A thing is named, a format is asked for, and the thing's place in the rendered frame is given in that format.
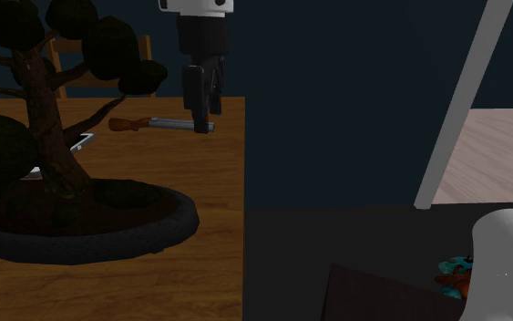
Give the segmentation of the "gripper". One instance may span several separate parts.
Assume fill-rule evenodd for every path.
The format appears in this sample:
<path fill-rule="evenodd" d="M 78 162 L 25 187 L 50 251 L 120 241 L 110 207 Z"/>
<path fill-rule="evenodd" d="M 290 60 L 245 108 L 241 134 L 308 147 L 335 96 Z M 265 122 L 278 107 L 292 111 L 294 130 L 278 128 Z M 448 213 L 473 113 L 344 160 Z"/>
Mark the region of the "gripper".
<path fill-rule="evenodd" d="M 221 93 L 224 83 L 223 56 L 229 54 L 229 28 L 226 17 L 214 16 L 178 16 L 177 29 L 179 48 L 183 55 L 190 56 L 193 65 L 204 60 L 216 58 L 215 68 L 211 71 L 209 111 L 221 114 Z M 194 131 L 208 133 L 207 98 L 205 83 L 207 72 L 202 66 L 182 68 L 182 91 L 184 108 L 191 112 Z"/>

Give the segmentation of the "silver tablet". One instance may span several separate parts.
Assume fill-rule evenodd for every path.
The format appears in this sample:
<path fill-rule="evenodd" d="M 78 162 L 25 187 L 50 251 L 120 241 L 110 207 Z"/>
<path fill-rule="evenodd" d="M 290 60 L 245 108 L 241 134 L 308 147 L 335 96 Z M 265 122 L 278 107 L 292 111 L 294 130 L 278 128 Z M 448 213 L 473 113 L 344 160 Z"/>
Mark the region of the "silver tablet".
<path fill-rule="evenodd" d="M 90 142 L 96 138 L 96 134 L 93 132 L 85 132 L 78 136 L 75 143 L 69 148 L 70 151 L 75 154 L 85 148 Z M 41 170 L 39 167 L 34 167 L 26 176 L 25 179 L 38 179 L 41 178 Z"/>

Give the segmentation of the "wooden chair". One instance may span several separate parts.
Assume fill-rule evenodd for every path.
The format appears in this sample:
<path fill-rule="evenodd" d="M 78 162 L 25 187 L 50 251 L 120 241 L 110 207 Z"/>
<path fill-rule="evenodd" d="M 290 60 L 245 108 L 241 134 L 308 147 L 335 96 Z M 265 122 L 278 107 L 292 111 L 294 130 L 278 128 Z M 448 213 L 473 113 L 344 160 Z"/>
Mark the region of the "wooden chair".
<path fill-rule="evenodd" d="M 68 40 L 65 38 L 56 37 L 51 39 L 46 44 L 47 58 L 54 65 L 57 72 L 62 70 L 60 63 L 59 54 L 62 52 L 67 53 L 80 53 L 81 52 L 81 41 L 80 40 Z M 139 53 L 140 57 L 145 60 L 152 59 L 150 36 L 141 35 L 139 37 Z M 87 72 L 80 78 L 67 82 L 65 85 L 55 90 L 57 98 L 67 98 L 66 87 L 75 88 L 116 88 L 118 86 L 118 79 L 113 80 L 99 80 L 90 72 Z"/>

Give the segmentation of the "bonsai tree in dark pot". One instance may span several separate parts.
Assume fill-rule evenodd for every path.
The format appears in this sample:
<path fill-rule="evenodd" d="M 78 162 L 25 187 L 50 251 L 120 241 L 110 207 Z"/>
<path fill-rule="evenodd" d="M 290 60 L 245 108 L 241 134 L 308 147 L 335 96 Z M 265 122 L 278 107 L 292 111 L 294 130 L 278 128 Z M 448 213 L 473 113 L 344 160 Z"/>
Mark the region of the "bonsai tree in dark pot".
<path fill-rule="evenodd" d="M 80 40 L 80 53 L 47 58 L 53 38 Z M 133 29 L 99 17 L 92 0 L 51 0 L 40 16 L 33 0 L 0 0 L 0 57 L 26 104 L 27 122 L 0 115 L 0 259 L 77 265 L 156 254 L 193 236 L 200 218 L 194 201 L 172 189 L 134 180 L 94 179 L 70 151 L 78 136 L 116 107 L 65 127 L 55 90 L 90 72 L 118 79 L 122 97 L 155 92 L 166 68 L 140 57 Z M 39 167 L 42 177 L 25 179 Z"/>

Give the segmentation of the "wooden table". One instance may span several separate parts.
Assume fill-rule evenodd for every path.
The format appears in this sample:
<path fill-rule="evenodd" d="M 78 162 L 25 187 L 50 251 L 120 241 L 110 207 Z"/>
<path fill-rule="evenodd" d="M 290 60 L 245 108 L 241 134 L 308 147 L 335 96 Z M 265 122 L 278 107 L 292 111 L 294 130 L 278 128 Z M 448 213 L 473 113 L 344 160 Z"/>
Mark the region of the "wooden table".
<path fill-rule="evenodd" d="M 76 155 L 95 178 L 189 195 L 198 231 L 159 254 L 76 266 L 0 260 L 0 321 L 241 321 L 245 101 L 225 98 L 211 134 L 111 131 Z"/>

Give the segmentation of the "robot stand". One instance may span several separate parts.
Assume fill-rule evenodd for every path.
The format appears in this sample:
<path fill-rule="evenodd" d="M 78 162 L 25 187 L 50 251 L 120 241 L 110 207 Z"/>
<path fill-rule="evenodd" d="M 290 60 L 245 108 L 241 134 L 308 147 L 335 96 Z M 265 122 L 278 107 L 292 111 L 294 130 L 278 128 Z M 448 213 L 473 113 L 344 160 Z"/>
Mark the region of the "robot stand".
<path fill-rule="evenodd" d="M 332 264 L 321 321 L 459 321 L 465 302 Z"/>

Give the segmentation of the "teal and orange toy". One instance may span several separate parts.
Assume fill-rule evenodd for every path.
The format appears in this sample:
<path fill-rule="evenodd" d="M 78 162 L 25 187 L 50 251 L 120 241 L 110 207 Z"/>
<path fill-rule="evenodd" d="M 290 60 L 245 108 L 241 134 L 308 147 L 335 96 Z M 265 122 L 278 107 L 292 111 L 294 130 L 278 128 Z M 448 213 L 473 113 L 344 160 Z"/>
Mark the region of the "teal and orange toy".
<path fill-rule="evenodd" d="M 467 300 L 473 269 L 471 255 L 453 257 L 438 264 L 441 275 L 435 277 L 439 292 L 456 299 Z"/>

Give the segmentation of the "wooden-handled metal tool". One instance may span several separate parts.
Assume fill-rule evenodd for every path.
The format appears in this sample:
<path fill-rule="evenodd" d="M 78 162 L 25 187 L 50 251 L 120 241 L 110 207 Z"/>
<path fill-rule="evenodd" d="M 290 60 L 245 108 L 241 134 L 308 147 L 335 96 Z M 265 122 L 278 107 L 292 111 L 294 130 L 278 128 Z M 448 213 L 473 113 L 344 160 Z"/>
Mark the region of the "wooden-handled metal tool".
<path fill-rule="evenodd" d="M 202 121 L 196 123 L 191 119 L 166 119 L 166 118 L 144 118 L 144 119 L 121 119 L 111 118 L 108 121 L 108 128 L 112 131 L 125 131 L 145 128 L 159 129 L 180 129 L 191 130 L 198 133 L 208 133 L 214 131 L 215 124 L 212 121 Z"/>

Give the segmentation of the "grey door frame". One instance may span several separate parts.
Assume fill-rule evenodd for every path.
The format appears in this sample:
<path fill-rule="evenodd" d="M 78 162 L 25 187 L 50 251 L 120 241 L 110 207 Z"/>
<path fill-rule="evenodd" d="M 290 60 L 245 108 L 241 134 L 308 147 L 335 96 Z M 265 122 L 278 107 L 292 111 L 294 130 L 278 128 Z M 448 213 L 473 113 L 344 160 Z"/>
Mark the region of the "grey door frame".
<path fill-rule="evenodd" d="M 435 199 L 512 6 L 513 0 L 487 0 L 485 3 L 414 201 L 418 210 L 429 209 Z"/>

